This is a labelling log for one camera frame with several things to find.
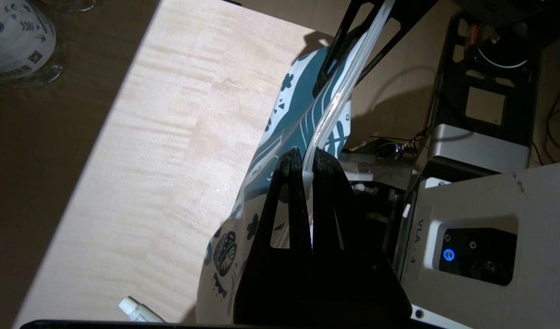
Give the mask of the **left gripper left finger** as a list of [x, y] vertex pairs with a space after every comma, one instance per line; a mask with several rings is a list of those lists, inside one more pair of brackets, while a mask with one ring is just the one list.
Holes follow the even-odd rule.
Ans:
[[[271, 246], [282, 187], [288, 192], [289, 248]], [[280, 156], [234, 302], [235, 320], [301, 320], [311, 295], [312, 248], [298, 149]]]

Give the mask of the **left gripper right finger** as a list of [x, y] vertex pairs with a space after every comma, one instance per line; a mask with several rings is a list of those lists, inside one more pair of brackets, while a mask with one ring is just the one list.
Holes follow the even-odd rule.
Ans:
[[339, 161], [316, 149], [313, 259], [324, 320], [409, 320], [412, 306]]

